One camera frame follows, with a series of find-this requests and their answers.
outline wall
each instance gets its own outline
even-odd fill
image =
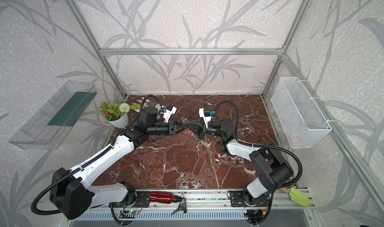
[[[301,3],[76,1],[102,48],[279,48]],[[260,93],[259,86],[268,80],[275,59],[249,55],[111,56],[109,62],[129,93]]]
[[[313,0],[288,50],[382,183],[383,8],[383,0]],[[282,76],[291,76],[284,66],[278,77]],[[284,136],[281,127],[278,133]],[[383,215],[330,135],[294,153],[304,167],[300,185],[311,190],[325,226],[384,226]]]
[[[58,215],[32,214],[31,201],[59,167],[101,147],[110,126],[97,108],[122,96],[63,1],[0,0],[0,32],[0,226],[54,226]],[[60,147],[23,150],[8,143],[67,80],[94,83],[98,94]],[[39,208],[55,206],[45,196]]]

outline brown marble surface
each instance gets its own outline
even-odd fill
[[[236,103],[240,113],[240,139],[251,143],[277,144],[260,95],[157,97],[163,105],[177,108],[176,114],[170,119],[178,121],[198,119],[199,108],[209,107],[213,110],[222,100],[231,100]],[[141,96],[130,96],[127,103],[134,103],[139,98]],[[130,120],[136,115],[131,111]],[[231,104],[225,103],[219,107],[214,124],[223,119],[235,122],[236,110]],[[184,131],[176,136],[150,136],[149,140],[109,167],[93,185],[124,180],[137,189],[243,188],[257,176],[251,162],[219,150],[216,144],[219,137],[206,136],[201,140]]]

